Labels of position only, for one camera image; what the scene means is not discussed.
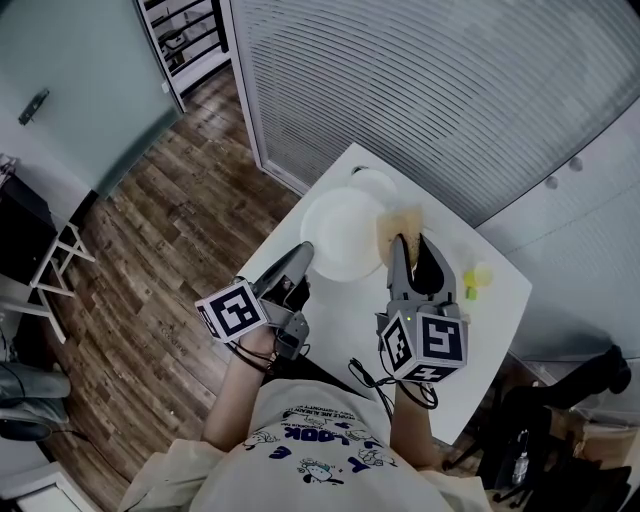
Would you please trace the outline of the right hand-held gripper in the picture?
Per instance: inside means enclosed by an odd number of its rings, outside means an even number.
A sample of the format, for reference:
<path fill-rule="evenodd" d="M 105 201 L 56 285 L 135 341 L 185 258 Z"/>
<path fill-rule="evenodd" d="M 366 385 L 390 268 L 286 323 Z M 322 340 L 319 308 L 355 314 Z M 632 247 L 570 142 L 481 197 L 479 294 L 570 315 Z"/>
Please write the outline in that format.
<path fill-rule="evenodd" d="M 391 301 L 376 315 L 383 369 L 397 381 L 439 383 L 467 364 L 468 323 L 456 299 L 455 273 L 424 234 L 410 266 L 401 234 L 390 249 L 387 288 Z M 410 300 L 417 292 L 427 300 Z"/>

